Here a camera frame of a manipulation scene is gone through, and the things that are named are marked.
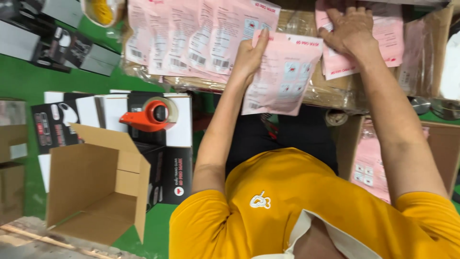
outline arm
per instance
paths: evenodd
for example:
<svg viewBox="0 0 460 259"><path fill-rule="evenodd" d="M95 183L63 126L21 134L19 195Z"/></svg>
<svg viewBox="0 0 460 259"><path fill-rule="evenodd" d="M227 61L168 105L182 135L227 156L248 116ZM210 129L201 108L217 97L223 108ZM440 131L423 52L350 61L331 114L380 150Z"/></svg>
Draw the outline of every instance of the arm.
<svg viewBox="0 0 460 259"><path fill-rule="evenodd" d="M320 36L337 51L354 57L360 67L392 201L420 191L448 198L420 120L372 36L372 11L361 6L348 7L343 16L335 8L327 12L334 32L320 28Z"/></svg>
<svg viewBox="0 0 460 259"><path fill-rule="evenodd" d="M235 66L225 86L216 111L201 141L193 175L192 193L218 190L224 193L225 163L230 151L236 118L248 85L260 67L268 44L268 30L263 30L257 46L252 40L242 41Z"/></svg>

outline black pants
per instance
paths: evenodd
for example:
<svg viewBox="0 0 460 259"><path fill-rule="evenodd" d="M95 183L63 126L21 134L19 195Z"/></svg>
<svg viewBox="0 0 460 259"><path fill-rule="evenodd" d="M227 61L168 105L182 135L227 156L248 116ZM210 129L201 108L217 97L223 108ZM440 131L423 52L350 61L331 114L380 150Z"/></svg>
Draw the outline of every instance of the black pants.
<svg viewBox="0 0 460 259"><path fill-rule="evenodd" d="M220 95L214 94L214 107L219 99ZM278 115L278 121L278 135L274 140L268 134L260 114L238 115L225 168L226 175L257 154L284 147L302 150L338 174L335 144L321 108L302 105L298 116Z"/></svg>

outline hand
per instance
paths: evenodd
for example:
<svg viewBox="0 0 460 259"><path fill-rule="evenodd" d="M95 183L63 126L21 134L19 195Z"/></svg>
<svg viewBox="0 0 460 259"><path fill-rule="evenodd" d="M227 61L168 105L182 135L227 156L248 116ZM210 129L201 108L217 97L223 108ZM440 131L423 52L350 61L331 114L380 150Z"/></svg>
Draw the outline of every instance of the hand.
<svg viewBox="0 0 460 259"><path fill-rule="evenodd" d="M372 36L372 10L366 7L355 7L355 2L347 6L345 15L337 8L327 8L326 13L334 25L333 32L319 28L319 36L325 43L340 53L346 53L353 57L366 55L368 51L379 49L379 43Z"/></svg>
<svg viewBox="0 0 460 259"><path fill-rule="evenodd" d="M244 89L252 83L254 74L260 67L262 55L268 44L268 29L265 28L260 33L256 47L253 47L252 40L241 41L236 54L235 65L233 67L230 79L242 78L245 80Z"/></svg>

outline green floor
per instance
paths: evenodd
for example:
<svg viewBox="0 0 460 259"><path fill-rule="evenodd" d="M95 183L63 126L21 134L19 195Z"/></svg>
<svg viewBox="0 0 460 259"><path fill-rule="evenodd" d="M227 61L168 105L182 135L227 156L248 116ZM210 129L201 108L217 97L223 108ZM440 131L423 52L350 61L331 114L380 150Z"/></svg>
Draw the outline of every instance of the green floor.
<svg viewBox="0 0 460 259"><path fill-rule="evenodd" d="M86 18L81 22L79 30L117 51L121 50L116 40L105 36L105 29L97 27ZM72 70L70 74L65 74L38 68L25 61L4 55L0 55L0 64L2 64L0 97L20 98L26 100L28 106L42 104L45 91L81 91L98 94L107 94L110 89L163 91L162 88L145 83L141 79L123 75L120 69L116 69L111 77L79 70ZM422 118L441 121L432 114ZM29 124L29 157L21 161L26 165L24 213L26 216L37 216L44 219L46 194L38 166L38 147L35 143L33 122L30 116L27 122ZM199 141L198 138L194 139L195 145L197 141ZM158 204L147 213L144 244L141 244L132 227L115 242L114 247L148 259L168 258L168 221L175 207Z"/></svg>

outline yellow t-shirt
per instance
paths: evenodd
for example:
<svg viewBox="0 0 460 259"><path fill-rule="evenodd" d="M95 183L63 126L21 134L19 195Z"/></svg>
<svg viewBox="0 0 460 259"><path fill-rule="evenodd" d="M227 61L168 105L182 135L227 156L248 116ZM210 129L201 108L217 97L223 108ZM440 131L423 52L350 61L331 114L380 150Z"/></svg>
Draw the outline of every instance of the yellow t-shirt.
<svg viewBox="0 0 460 259"><path fill-rule="evenodd" d="M460 258L460 217L449 200L414 192L399 197L394 208L296 148L243 162L229 174L225 193L202 191L176 208L169 258L283 253L303 210L381 258Z"/></svg>

